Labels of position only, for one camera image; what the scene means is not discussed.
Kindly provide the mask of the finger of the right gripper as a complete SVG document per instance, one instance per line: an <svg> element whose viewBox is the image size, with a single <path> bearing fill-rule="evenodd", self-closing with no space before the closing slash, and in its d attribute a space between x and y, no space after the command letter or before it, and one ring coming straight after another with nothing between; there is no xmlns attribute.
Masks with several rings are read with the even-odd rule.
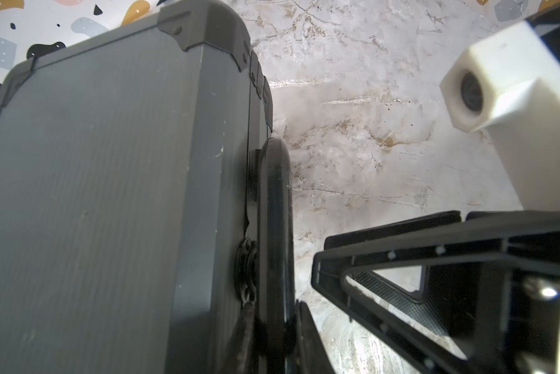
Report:
<svg viewBox="0 0 560 374"><path fill-rule="evenodd" d="M424 229L455 224L461 221L461 212L457 210L433 213L419 218L412 218L373 228L332 235L325 239L323 249L336 249L342 246L388 238L395 235L403 235L409 232L418 232Z"/></svg>
<svg viewBox="0 0 560 374"><path fill-rule="evenodd" d="M473 359L462 360L431 341L347 282L347 277L373 269L444 266L493 261L492 249L449 244L432 230L396 235L324 250L314 256L312 286L356 322L375 334L422 373L488 373Z"/></svg>

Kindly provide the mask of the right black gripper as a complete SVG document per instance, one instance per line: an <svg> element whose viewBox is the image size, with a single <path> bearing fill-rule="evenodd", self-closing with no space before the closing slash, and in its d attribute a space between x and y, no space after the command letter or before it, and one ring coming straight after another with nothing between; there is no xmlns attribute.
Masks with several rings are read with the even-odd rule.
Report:
<svg viewBox="0 0 560 374"><path fill-rule="evenodd" d="M560 212L471 213L423 268L462 372L560 373Z"/></svg>

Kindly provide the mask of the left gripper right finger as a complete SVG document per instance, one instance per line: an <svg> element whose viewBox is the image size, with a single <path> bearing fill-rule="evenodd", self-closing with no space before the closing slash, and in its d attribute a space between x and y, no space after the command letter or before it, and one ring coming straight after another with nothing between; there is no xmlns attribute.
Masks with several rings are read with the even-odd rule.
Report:
<svg viewBox="0 0 560 374"><path fill-rule="evenodd" d="M296 311L296 358L299 373L334 373L308 305L298 301Z"/></svg>

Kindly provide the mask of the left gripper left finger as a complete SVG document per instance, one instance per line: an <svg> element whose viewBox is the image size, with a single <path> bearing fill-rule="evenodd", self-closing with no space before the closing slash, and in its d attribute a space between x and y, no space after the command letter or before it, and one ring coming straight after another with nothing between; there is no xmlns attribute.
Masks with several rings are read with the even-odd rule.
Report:
<svg viewBox="0 0 560 374"><path fill-rule="evenodd" d="M223 363L223 373L253 373L255 341L255 305L247 302L239 315L233 330L228 352Z"/></svg>

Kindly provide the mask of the grey poker set case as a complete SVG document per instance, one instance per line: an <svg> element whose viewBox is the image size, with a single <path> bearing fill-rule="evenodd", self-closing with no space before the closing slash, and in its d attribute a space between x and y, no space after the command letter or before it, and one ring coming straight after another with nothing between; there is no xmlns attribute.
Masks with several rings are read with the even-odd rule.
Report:
<svg viewBox="0 0 560 374"><path fill-rule="evenodd" d="M0 373L294 373L286 145L249 31L161 3L0 82Z"/></svg>

